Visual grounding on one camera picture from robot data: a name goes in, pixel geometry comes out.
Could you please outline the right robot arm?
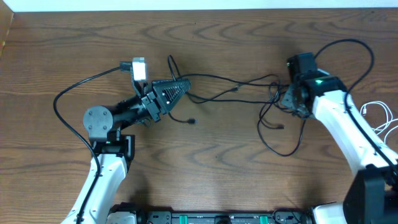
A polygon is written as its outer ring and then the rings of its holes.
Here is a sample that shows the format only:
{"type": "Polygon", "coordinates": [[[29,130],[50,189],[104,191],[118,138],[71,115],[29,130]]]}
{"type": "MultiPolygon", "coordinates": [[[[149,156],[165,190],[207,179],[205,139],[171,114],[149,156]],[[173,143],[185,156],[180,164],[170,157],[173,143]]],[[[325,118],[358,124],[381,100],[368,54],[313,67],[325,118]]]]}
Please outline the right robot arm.
{"type": "Polygon", "coordinates": [[[312,53],[288,58],[287,68],[291,84],[282,104],[321,122],[354,176],[342,202],[312,207],[303,223],[397,223],[397,153],[360,115],[343,82],[317,67],[312,53]]]}

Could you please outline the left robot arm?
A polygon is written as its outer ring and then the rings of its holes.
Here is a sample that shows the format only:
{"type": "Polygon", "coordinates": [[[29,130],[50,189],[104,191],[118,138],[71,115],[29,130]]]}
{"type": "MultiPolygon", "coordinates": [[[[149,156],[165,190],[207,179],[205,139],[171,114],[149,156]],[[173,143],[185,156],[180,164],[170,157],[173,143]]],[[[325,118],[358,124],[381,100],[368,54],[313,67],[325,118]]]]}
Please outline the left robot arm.
{"type": "Polygon", "coordinates": [[[130,203],[114,204],[135,153],[135,137],[122,130],[146,121],[158,122],[190,89],[187,79],[132,81],[136,95],[114,106],[94,106],[83,116],[93,151],[88,177],[64,223],[146,223],[144,212],[130,203]]]}

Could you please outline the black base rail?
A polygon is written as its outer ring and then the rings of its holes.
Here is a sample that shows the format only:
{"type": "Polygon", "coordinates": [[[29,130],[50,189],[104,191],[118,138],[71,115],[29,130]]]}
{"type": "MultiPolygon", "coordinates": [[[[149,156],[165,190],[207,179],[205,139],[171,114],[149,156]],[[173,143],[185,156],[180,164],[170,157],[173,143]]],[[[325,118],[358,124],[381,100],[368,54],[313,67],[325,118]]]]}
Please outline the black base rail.
{"type": "Polygon", "coordinates": [[[322,205],[307,211],[278,208],[268,212],[176,212],[145,210],[134,203],[120,203],[109,211],[110,224],[316,224],[346,223],[342,208],[322,205]]]}

